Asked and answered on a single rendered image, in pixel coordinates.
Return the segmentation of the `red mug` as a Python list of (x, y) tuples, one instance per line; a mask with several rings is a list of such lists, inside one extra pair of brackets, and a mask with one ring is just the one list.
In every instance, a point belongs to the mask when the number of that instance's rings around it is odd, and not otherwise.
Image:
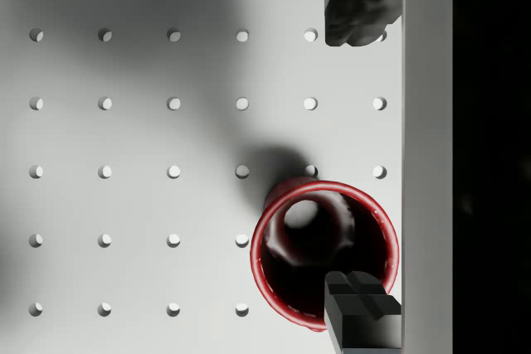
[(371, 196), (313, 177), (292, 177), (270, 190), (251, 240), (251, 272), (265, 301), (315, 332), (326, 328), (328, 272), (363, 271), (390, 292), (399, 261), (397, 232)]

